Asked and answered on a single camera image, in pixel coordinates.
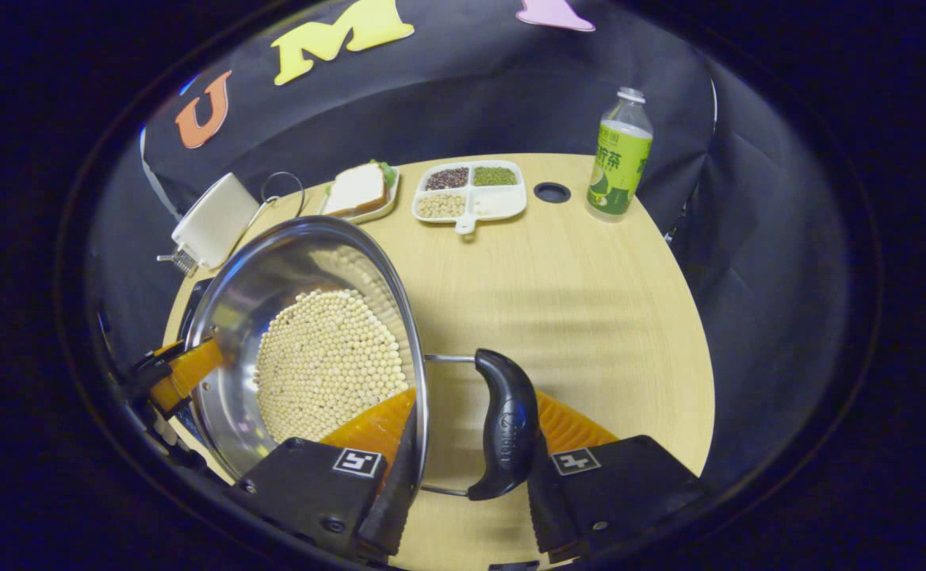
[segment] letter m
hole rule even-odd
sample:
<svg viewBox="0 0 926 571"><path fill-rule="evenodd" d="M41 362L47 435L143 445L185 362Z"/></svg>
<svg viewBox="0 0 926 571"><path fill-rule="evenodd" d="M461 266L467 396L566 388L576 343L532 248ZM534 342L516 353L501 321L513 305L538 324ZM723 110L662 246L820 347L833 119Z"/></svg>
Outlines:
<svg viewBox="0 0 926 571"><path fill-rule="evenodd" d="M332 25L312 21L299 25L278 37L272 47L279 48L278 86L308 73L315 65L306 60L303 51L325 61L332 61L347 33L354 37L347 50L360 52L367 48L402 40L413 33L413 26L403 23L396 11L396 0L358 0L351 4Z"/></svg>

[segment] orange letter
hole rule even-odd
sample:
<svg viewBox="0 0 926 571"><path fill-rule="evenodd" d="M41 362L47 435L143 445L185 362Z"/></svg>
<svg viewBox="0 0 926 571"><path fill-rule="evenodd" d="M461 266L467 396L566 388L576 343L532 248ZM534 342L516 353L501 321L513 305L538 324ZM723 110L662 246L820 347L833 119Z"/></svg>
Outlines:
<svg viewBox="0 0 926 571"><path fill-rule="evenodd" d="M181 142L187 148L199 148L205 144L209 137L216 135L224 119L227 119L227 78L230 76L231 70L228 70L214 79L209 87L206 87L209 104L212 105L212 115L209 116L205 125L199 125L198 119L195 118L195 105L198 105L199 98L194 98L190 104L185 105L185 108L178 113L178 118L174 119L181 133Z"/></svg>

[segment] pile of soybeans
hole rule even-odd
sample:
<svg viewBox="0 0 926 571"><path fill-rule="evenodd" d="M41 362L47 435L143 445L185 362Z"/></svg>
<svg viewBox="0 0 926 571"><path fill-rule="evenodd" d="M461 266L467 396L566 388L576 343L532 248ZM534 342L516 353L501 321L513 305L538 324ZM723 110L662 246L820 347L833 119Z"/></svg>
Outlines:
<svg viewBox="0 0 926 571"><path fill-rule="evenodd" d="M408 389L399 344L355 289L300 293L270 322L256 362L259 411L276 442L319 441Z"/></svg>
<svg viewBox="0 0 926 571"><path fill-rule="evenodd" d="M434 194L417 201L417 213L422 218L462 217L466 209L466 196L462 194Z"/></svg>

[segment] bottle cap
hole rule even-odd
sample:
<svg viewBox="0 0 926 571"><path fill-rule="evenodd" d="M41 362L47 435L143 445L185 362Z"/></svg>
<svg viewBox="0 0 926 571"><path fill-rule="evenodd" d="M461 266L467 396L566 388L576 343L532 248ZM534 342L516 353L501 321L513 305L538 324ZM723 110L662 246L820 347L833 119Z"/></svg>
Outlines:
<svg viewBox="0 0 926 571"><path fill-rule="evenodd" d="M623 98L623 100L629 100L631 102L638 102L638 104L644 104L647 102L643 97L643 91L634 90L631 87L622 87L618 90L618 96Z"/></svg>

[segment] bottle label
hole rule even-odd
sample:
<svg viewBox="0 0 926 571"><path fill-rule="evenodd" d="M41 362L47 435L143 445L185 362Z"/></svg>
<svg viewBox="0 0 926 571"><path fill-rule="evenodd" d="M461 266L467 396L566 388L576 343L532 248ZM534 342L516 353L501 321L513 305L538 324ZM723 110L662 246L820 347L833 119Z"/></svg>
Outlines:
<svg viewBox="0 0 926 571"><path fill-rule="evenodd" d="M625 213L643 177L651 146L652 138L644 140L601 125L587 190L590 205L601 213Z"/></svg>

